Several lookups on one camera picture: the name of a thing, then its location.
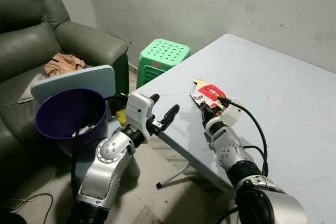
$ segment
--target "dark green sofa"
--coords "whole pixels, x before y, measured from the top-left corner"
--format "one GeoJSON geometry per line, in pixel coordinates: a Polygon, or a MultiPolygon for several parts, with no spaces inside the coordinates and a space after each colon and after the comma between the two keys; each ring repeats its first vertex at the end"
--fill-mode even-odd
{"type": "Polygon", "coordinates": [[[128,93],[127,48],[114,35],[72,22],[61,0],[0,0],[0,200],[54,148],[35,130],[39,104],[17,103],[32,78],[63,52],[111,65],[117,92],[128,93]]]}

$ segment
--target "concrete floor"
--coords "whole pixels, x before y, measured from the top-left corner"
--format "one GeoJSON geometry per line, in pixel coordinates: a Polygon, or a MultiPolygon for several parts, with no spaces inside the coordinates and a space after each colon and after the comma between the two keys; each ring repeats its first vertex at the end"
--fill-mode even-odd
{"type": "MultiPolygon", "coordinates": [[[[130,90],[135,90],[136,75],[130,72],[130,90]]],[[[181,168],[186,160],[158,137],[135,153],[141,169],[137,180],[123,176],[115,203],[105,223],[115,224],[179,224],[215,223],[220,214],[232,207],[233,201],[223,195],[207,179],[190,167],[169,186],[157,190],[155,184],[181,168]]],[[[44,167],[19,188],[13,198],[27,198],[38,193],[51,193],[54,203],[46,224],[66,223],[73,199],[68,162],[44,167]]],[[[19,208],[28,224],[43,223],[50,198],[40,196],[19,208]]],[[[236,215],[228,223],[236,223],[236,215]]]]}

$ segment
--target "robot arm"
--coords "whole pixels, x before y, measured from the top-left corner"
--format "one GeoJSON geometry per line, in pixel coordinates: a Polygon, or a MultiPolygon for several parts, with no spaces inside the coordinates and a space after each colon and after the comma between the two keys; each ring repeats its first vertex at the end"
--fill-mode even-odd
{"type": "Polygon", "coordinates": [[[79,188],[67,224],[104,223],[118,192],[121,175],[135,149],[147,143],[153,133],[164,131],[180,109],[178,105],[173,106],[158,122],[152,114],[158,99],[158,94],[150,98],[141,94],[129,95],[125,110],[127,126],[98,144],[95,159],[79,188]]]}
{"type": "MultiPolygon", "coordinates": [[[[229,104],[224,107],[233,109],[229,104]]],[[[263,175],[244,150],[235,131],[226,124],[227,115],[218,115],[205,103],[200,109],[217,162],[234,186],[241,223],[307,224],[301,204],[263,175]]]]}

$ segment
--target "sofa armrest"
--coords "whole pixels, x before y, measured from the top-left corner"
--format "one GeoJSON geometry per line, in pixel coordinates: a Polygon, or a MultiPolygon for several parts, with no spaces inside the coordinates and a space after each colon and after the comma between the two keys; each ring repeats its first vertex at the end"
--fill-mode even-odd
{"type": "Polygon", "coordinates": [[[66,53],[93,66],[112,66],[128,48],[125,41],[114,35],[72,21],[59,25],[55,34],[66,53]]]}

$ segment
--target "green stool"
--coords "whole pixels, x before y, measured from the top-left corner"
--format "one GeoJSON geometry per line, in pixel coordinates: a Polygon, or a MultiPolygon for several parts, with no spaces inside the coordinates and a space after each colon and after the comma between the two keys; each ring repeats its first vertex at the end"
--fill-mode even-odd
{"type": "Polygon", "coordinates": [[[186,45],[155,39],[142,50],[136,87],[139,88],[190,56],[186,45]]]}

